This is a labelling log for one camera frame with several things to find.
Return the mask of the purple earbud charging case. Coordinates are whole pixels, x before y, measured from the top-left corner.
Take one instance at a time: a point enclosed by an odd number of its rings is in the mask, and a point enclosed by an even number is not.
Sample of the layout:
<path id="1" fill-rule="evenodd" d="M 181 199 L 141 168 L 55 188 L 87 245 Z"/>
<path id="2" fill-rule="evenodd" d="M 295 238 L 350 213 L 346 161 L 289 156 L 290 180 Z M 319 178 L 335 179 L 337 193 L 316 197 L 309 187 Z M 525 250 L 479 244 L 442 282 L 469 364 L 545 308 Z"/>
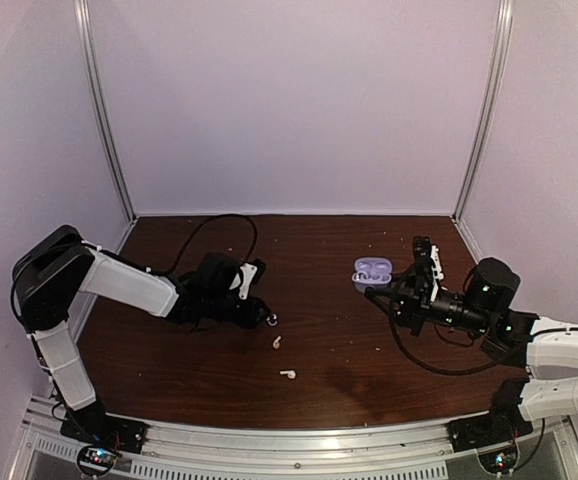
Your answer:
<path id="1" fill-rule="evenodd" d="M 351 281 L 361 293 L 366 289 L 383 289 L 392 281 L 393 265 L 383 257 L 361 257 L 354 262 Z"/>

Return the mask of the white stem earbud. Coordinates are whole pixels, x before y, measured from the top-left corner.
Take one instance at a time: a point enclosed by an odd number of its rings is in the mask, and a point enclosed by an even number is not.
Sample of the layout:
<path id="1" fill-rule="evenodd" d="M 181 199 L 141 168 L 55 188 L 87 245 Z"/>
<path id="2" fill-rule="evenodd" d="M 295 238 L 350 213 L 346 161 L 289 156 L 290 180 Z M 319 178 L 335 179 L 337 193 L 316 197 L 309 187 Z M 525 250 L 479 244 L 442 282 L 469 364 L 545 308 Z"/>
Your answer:
<path id="1" fill-rule="evenodd" d="M 280 370 L 279 374 L 291 380 L 297 378 L 297 373 L 295 370 Z"/>

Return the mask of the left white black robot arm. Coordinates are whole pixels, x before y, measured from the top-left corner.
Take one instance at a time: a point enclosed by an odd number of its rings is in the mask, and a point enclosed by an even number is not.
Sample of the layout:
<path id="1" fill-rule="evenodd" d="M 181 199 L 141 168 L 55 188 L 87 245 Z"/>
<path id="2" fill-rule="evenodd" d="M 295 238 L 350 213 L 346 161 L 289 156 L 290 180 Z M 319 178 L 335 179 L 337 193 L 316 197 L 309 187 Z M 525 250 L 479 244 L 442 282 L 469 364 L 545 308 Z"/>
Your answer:
<path id="1" fill-rule="evenodd" d="M 75 429 L 92 444 L 113 433 L 111 419 L 85 369 L 68 326 L 79 293 L 103 297 L 174 323 L 205 319 L 251 329 L 274 326 L 276 315 L 251 289 L 266 271 L 263 261 L 237 261 L 218 252 L 179 277 L 140 267 L 93 245 L 71 225 L 43 239 L 12 269 L 12 311 L 38 351 Z"/>

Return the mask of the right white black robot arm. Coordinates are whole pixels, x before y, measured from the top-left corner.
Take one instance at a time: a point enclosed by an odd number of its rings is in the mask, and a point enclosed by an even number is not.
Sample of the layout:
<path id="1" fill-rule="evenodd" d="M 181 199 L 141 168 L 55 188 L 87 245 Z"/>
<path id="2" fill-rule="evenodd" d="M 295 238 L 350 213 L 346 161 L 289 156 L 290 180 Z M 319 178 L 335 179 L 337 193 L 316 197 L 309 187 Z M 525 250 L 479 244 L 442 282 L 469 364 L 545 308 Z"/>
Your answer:
<path id="1" fill-rule="evenodd" d="M 369 285 L 364 296 L 388 318 L 400 352 L 418 367 L 446 377 L 483 373 L 497 366 L 525 371 L 503 383 L 481 430 L 488 440 L 504 440 L 522 423 L 578 415 L 578 324 L 556 321 L 510 304 L 520 278 L 496 258 L 481 260 L 460 292 L 442 287 L 435 261 L 418 257 L 384 285 Z M 452 328 L 479 342 L 488 362 L 462 370 L 433 366 L 404 345 L 400 329 L 414 336 L 425 324 Z"/>

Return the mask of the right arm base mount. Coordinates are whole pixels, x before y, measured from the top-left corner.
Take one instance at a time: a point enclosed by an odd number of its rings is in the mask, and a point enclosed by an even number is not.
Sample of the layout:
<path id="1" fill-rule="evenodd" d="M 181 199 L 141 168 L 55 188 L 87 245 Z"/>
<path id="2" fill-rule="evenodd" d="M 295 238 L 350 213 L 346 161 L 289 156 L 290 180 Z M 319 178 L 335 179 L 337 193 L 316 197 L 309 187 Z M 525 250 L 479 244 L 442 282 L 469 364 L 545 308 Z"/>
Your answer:
<path id="1" fill-rule="evenodd" d="M 501 477 L 520 466 L 518 439 L 531 434 L 533 425 L 507 414 L 487 413 L 452 420 L 447 430 L 455 453 L 475 450 L 480 467 Z"/>

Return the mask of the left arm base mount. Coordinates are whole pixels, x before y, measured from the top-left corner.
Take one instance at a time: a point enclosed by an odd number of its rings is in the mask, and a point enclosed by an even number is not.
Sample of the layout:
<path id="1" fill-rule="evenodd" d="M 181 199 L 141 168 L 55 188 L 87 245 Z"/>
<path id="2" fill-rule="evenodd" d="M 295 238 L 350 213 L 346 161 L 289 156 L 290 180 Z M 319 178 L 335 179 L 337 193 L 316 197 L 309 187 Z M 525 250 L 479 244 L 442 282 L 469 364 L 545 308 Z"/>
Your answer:
<path id="1" fill-rule="evenodd" d="M 62 421 L 60 434 L 83 443 L 75 463 L 86 477 L 109 474 L 126 453 L 140 454 L 146 437 L 144 422 L 108 416 L 101 433 L 88 433 L 74 419 Z"/>

